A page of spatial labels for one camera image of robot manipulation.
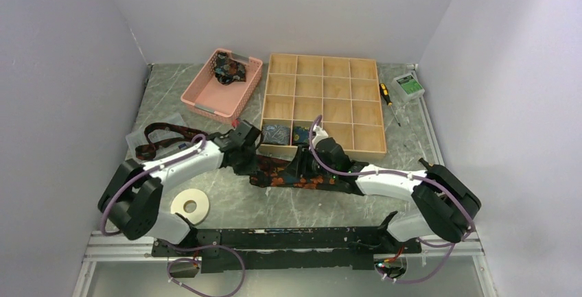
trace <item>cable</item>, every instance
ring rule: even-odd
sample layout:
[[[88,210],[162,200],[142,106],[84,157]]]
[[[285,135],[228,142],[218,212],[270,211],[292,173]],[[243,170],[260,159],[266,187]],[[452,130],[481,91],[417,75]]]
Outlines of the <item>cable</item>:
[[[368,249],[376,249],[376,248],[379,248],[379,247],[382,246],[382,244],[378,244],[376,246],[372,246],[372,245],[365,244],[365,243],[362,243],[362,242],[357,242],[357,241],[350,241],[350,242],[348,242],[347,245],[349,246],[350,244],[351,245],[355,244],[355,245],[362,246],[362,247],[368,248]]]
[[[107,224],[107,218],[109,218],[109,213],[111,212],[111,209],[113,208],[113,206],[115,205],[115,203],[117,202],[117,199],[119,199],[119,197],[128,189],[130,188],[136,181],[138,181],[139,179],[141,179],[142,177],[144,177],[145,175],[151,174],[154,171],[158,171],[160,170],[160,168],[168,166],[168,165],[173,165],[174,163],[178,163],[182,160],[185,160],[187,158],[190,158],[192,156],[197,155],[198,153],[200,153],[201,151],[204,150],[204,148],[206,147],[206,136],[203,134],[197,134],[196,136],[194,136],[194,138],[192,139],[192,143],[195,143],[195,141],[197,139],[200,139],[200,145],[198,146],[197,149],[195,149],[192,153],[188,153],[188,154],[184,154],[182,156],[179,156],[173,160],[170,161],[166,161],[164,163],[161,163],[160,165],[155,165],[147,170],[144,170],[142,172],[140,172],[139,174],[137,174],[136,176],[134,176],[133,178],[131,178],[130,180],[128,180],[128,182],[126,182],[120,189],[119,191],[117,191],[117,193],[115,193],[113,195],[113,197],[111,198],[111,200],[109,200],[109,203],[107,204],[107,206],[105,207],[105,210],[103,210],[103,215],[101,216],[101,220],[100,220],[100,225],[99,225],[99,229],[101,230],[101,234],[103,234],[106,237],[110,237],[113,235],[117,235],[119,234],[121,231],[116,230],[115,232],[107,232],[105,230],[105,225]]]
[[[394,261],[396,261],[396,259],[398,259],[398,257],[400,257],[400,255],[402,254],[403,251],[404,251],[404,244],[402,245],[402,247],[400,247],[400,249],[398,250],[398,252],[396,253],[396,255],[394,257],[387,258],[384,261],[387,263],[393,263]]]
[[[386,278],[391,278],[393,280],[393,282],[395,282],[395,279],[399,278],[400,276],[403,276],[404,273],[406,272],[406,269],[404,269],[404,268],[397,268],[397,267],[391,267],[391,266],[388,266],[388,267],[386,267],[386,266],[384,266],[384,267],[374,266],[374,269],[380,275],[380,277],[382,277],[383,281]],[[392,276],[392,273],[394,270],[399,270],[401,272],[397,273],[395,276]]]
[[[390,169],[383,169],[383,170],[379,170],[379,171],[364,171],[364,172],[341,172],[341,171],[337,171],[335,169],[330,168],[328,165],[326,165],[317,155],[317,152],[315,152],[315,146],[313,145],[313,131],[315,129],[315,126],[318,126],[319,123],[321,123],[321,119],[322,116],[318,115],[315,120],[312,122],[311,124],[311,128],[310,128],[310,133],[309,133],[309,144],[310,144],[310,151],[313,154],[313,157],[315,158],[315,160],[317,161],[317,163],[325,170],[331,172],[332,174],[336,174],[339,176],[366,176],[366,175],[377,175],[377,174],[392,174],[392,175],[397,175],[397,176],[403,176],[403,177],[408,177],[408,174],[405,174],[404,172],[401,171],[397,171],[397,170],[390,170]],[[426,177],[421,177],[421,176],[416,176],[416,175],[412,175],[413,179],[416,180],[420,180],[423,182],[426,182],[428,184],[431,184],[432,186],[436,187],[437,189],[441,190],[452,202],[453,204],[459,209],[459,211],[463,214],[463,217],[467,220],[467,222],[469,223],[469,228],[467,229],[467,233],[463,236],[462,240],[466,239],[467,236],[471,233],[475,231],[475,223],[473,222],[473,219],[471,218],[471,216],[469,215],[469,213],[465,210],[465,208],[463,208],[463,205],[455,198],[455,196],[448,191],[443,185],[439,184],[437,181],[426,178]],[[440,248],[440,247],[446,247],[446,246],[450,246],[450,249],[447,251],[447,253],[445,254],[445,256],[443,257],[443,259],[441,260],[441,262],[435,267],[435,269],[429,273],[429,275],[423,277],[423,278],[418,278],[415,280],[405,280],[405,281],[395,281],[398,283],[403,283],[403,284],[412,284],[412,283],[420,283],[420,282],[424,282],[426,280],[428,280],[429,278],[432,278],[442,267],[443,265],[445,265],[445,262],[447,261],[447,259],[449,258],[449,256],[451,255],[451,252],[453,251],[454,247],[455,247],[455,243],[445,243],[443,245],[434,245],[434,244],[429,244],[428,242],[419,239],[420,242],[428,245],[428,246],[434,246],[435,248]]]
[[[193,292],[199,296],[202,297],[231,297],[234,296],[234,294],[236,294],[240,288],[242,287],[242,284],[244,283],[244,277],[246,275],[246,268],[244,267],[244,261],[242,260],[242,257],[236,252],[234,251],[234,249],[231,249],[229,247],[226,246],[221,246],[220,244],[217,245],[208,245],[208,246],[201,246],[201,247],[195,247],[195,248],[179,248],[173,244],[171,244],[170,242],[164,241],[163,242],[168,248],[174,249],[175,251],[179,251],[179,252],[191,252],[191,251],[199,251],[199,250],[204,250],[204,249],[212,249],[212,248],[218,248],[218,249],[223,249],[226,250],[228,252],[230,252],[231,254],[234,254],[235,257],[237,258],[238,262],[240,263],[240,267],[242,270],[242,276],[240,278],[240,282],[238,283],[238,286],[229,294],[226,295],[222,295],[222,296],[210,296],[210,295],[206,295],[203,292],[200,292],[192,287],[190,287],[189,285],[185,285],[184,283],[181,283],[180,281],[176,280],[172,274],[170,273],[170,270],[172,269],[172,266],[174,264],[177,263],[192,263],[192,264],[198,264],[198,261],[192,259],[192,258],[179,258],[176,259],[174,261],[171,261],[170,263],[168,263],[167,268],[166,268],[166,272],[167,272],[167,277],[169,278],[168,282],[173,282],[176,283],[177,285],[179,285],[180,287],[188,290],[189,292]]]

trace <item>basket handle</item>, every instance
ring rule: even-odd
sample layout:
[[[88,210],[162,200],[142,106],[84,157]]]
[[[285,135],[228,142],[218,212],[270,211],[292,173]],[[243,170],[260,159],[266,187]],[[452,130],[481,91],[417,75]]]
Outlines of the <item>basket handle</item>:
[[[219,112],[217,110],[213,110],[212,108],[208,107],[208,106],[204,106],[204,105],[200,105],[200,104],[194,104],[194,107],[196,107],[199,110],[203,110],[205,112],[208,112],[210,114],[216,114],[216,115],[220,115],[223,117],[228,117],[228,115],[224,114],[223,112]]]
[[[251,63],[251,59],[249,57],[235,54],[234,52],[231,52],[231,59],[236,61],[236,62],[241,62],[243,64],[250,64]]]

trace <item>screwdriver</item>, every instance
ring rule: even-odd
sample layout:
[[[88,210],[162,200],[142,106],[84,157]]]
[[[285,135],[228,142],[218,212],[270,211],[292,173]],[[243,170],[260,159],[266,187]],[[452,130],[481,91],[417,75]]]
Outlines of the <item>screwdriver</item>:
[[[394,114],[394,118],[396,119],[396,123],[398,123],[398,126],[402,127],[400,125],[400,121],[398,121],[396,112],[394,112],[394,108],[392,108],[392,101],[390,100],[390,95],[388,95],[388,88],[386,88],[386,85],[383,83],[380,84],[380,95],[382,95],[382,98],[384,98],[386,104],[388,104],[388,107],[392,110],[392,114]]]

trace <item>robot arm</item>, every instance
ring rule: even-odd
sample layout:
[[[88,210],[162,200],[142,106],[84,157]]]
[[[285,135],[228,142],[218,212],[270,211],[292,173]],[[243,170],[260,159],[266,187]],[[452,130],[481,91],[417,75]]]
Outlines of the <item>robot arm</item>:
[[[333,138],[317,127],[314,145],[317,154],[334,169],[365,173],[390,171],[398,173],[368,174],[365,176],[339,177],[351,187],[348,193],[359,195],[382,195],[414,202],[416,209],[409,212],[393,212],[381,224],[379,231],[383,243],[398,246],[415,237],[438,235],[446,241],[459,242],[467,232],[469,224],[459,209],[449,199],[440,195],[424,178],[436,180],[450,191],[473,218],[480,202],[453,174],[440,165],[423,163],[426,170],[396,171],[375,165],[351,161]],[[196,154],[199,144],[159,161],[142,165],[133,160],[122,163],[101,197],[98,207],[104,212],[112,197],[126,183],[145,171],[151,171],[127,188],[115,200],[108,218],[130,240],[144,235],[166,240],[172,244],[192,246],[196,229],[178,214],[160,211],[161,198],[172,188],[207,171],[221,167],[232,167],[235,174],[251,174],[257,169],[255,141],[260,131],[246,121],[226,134],[208,136],[203,150]],[[295,174],[304,174],[305,168],[324,171],[304,152],[292,162]]]
[[[151,236],[172,244],[187,242],[194,226],[179,214],[160,211],[160,200],[174,187],[207,171],[232,167],[235,174],[248,174],[255,168],[255,141],[261,132],[243,121],[226,134],[210,134],[198,152],[199,142],[179,153],[158,161],[139,164],[130,159],[122,163],[98,203],[103,213],[114,195],[108,219],[129,239]],[[127,183],[146,174],[132,186]]]

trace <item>metal frame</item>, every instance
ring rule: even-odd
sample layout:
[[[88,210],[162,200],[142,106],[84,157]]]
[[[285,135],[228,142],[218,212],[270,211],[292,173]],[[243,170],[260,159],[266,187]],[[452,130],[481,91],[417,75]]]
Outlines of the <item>metal frame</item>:
[[[437,137],[432,127],[429,112],[426,107],[424,97],[418,100],[421,108],[421,114],[424,119],[425,129],[429,136],[429,143],[432,146],[432,154],[435,162],[444,165],[443,156],[437,142]],[[443,244],[443,241],[436,235],[424,237],[426,241],[435,244]],[[104,237],[101,232],[94,231],[87,244],[84,260],[82,262],[77,284],[73,291],[73,297],[87,297],[91,280],[95,272],[97,262],[106,261],[144,261],[144,262],[168,262],[175,258],[158,258],[150,254],[154,243],[153,237],[142,237],[140,239],[129,241],[125,237]],[[407,257],[421,257],[423,264],[426,257],[442,257],[447,252],[447,248],[432,248],[422,245],[422,252],[419,254],[406,254]],[[375,259],[392,257],[393,254],[375,254]],[[473,257],[475,271],[478,276],[483,296],[496,297],[497,289],[493,284],[489,266],[483,252],[481,242],[477,233],[472,233],[465,241],[456,245],[451,257]]]

